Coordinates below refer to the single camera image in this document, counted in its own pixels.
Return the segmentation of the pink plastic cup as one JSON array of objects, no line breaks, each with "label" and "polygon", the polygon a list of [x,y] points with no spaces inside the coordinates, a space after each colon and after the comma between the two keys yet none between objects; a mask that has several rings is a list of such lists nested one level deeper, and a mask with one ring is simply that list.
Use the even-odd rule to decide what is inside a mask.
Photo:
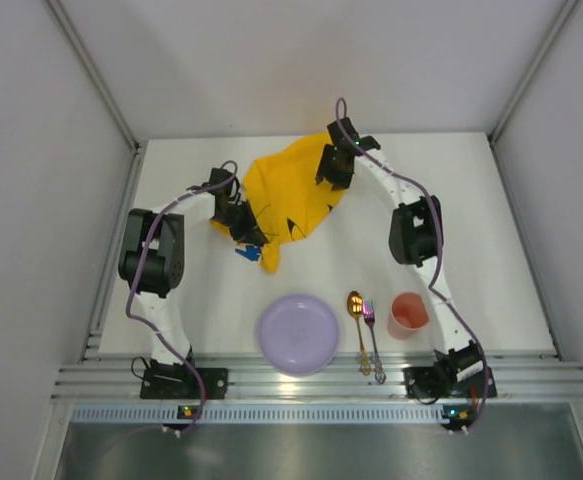
[{"label": "pink plastic cup", "polygon": [[406,339],[429,324],[429,315],[423,298],[413,292],[398,295],[389,310],[387,330],[397,339]]}]

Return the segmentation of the purple plastic plate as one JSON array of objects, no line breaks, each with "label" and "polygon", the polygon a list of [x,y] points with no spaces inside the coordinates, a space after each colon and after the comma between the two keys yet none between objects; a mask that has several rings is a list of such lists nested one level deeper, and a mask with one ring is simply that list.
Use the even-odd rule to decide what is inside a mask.
[{"label": "purple plastic plate", "polygon": [[256,339],[277,371],[305,377],[323,370],[340,347],[339,319],[322,299],[305,293],[284,295],[261,314]]}]

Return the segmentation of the gold metal spoon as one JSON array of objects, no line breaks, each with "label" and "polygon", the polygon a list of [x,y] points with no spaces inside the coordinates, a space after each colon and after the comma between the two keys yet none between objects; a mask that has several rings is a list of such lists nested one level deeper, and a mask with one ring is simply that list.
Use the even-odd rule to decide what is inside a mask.
[{"label": "gold metal spoon", "polygon": [[371,365],[365,349],[362,338],[361,318],[363,316],[363,298],[359,292],[352,290],[347,297],[347,311],[349,315],[355,320],[358,342],[359,342],[359,370],[364,376],[369,376],[371,373]]}]

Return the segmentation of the yellow cloth placemat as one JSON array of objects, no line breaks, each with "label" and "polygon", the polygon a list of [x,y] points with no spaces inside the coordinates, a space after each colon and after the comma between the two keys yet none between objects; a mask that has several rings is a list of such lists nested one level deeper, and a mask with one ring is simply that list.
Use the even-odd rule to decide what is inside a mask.
[{"label": "yellow cloth placemat", "polygon": [[246,200],[267,238],[259,264],[268,273],[278,268],[280,247],[308,237],[344,195],[327,181],[315,182],[329,143],[326,133],[302,137],[280,152],[254,160],[242,179]]}]

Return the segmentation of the iridescent purple metal fork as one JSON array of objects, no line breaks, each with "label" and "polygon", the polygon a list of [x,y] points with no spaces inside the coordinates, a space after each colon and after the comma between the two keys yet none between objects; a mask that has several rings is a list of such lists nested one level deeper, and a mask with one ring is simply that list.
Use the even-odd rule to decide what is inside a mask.
[{"label": "iridescent purple metal fork", "polygon": [[363,299],[363,318],[364,322],[370,330],[372,347],[373,347],[373,364],[374,364],[374,378],[376,382],[383,385],[386,382],[387,376],[384,371],[380,354],[377,347],[377,341],[375,336],[375,309],[373,301],[370,298]]}]

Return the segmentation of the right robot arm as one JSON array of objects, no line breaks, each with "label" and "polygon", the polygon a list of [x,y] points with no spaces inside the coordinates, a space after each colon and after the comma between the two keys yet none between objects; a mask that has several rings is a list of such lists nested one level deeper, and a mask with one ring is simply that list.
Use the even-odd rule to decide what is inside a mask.
[{"label": "right robot arm", "polygon": [[408,374],[408,395],[433,403],[453,396],[480,399],[491,394],[492,375],[475,332],[457,310],[443,268],[444,233],[438,198],[416,180],[397,173],[386,161],[379,142],[360,136],[344,116],[327,126],[316,182],[337,190],[359,176],[391,214],[388,247],[393,259],[410,267],[427,289],[425,303],[437,321],[442,347],[423,372]]}]

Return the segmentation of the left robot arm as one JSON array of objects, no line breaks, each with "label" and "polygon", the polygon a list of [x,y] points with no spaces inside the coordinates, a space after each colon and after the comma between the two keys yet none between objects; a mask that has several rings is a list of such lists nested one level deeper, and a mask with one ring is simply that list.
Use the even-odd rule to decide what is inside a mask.
[{"label": "left robot arm", "polygon": [[[240,246],[258,252],[271,272],[284,243],[313,233],[338,205],[342,191],[312,181],[301,173],[249,172],[237,176],[227,161],[211,170],[209,179],[153,209],[132,209],[126,219],[118,275],[129,286],[128,318],[152,334],[151,363],[158,367],[193,370],[190,340],[172,292],[185,273],[185,226],[209,222]],[[138,302],[142,311],[133,312]]]}]

